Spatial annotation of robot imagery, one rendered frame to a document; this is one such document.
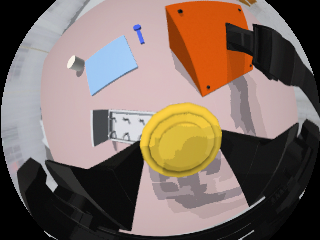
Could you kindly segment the white cylinder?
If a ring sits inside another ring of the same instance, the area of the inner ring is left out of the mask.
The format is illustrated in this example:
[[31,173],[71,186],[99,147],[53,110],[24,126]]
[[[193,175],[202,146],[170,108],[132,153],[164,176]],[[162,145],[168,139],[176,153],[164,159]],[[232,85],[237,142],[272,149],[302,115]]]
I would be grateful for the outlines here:
[[81,59],[81,57],[72,56],[71,59],[68,61],[67,67],[69,69],[73,69],[73,71],[81,71],[84,67],[85,61]]

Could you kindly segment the yellow plate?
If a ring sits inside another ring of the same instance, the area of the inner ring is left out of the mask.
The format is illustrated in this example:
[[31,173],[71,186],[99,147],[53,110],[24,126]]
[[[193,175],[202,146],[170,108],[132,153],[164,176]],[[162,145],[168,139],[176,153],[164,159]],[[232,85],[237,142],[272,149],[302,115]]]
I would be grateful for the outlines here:
[[143,159],[164,176],[192,176],[215,160],[221,128],[207,108],[192,103],[169,104],[143,129]]

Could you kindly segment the light blue flat mat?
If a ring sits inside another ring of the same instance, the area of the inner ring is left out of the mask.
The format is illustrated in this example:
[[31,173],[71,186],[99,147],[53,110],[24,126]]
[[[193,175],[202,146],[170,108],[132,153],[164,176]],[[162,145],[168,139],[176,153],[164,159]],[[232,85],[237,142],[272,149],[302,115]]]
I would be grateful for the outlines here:
[[127,75],[128,72],[137,68],[135,57],[129,48],[131,47],[123,35],[93,53],[93,56],[85,61],[91,96],[104,88],[105,85],[120,79],[121,76]]

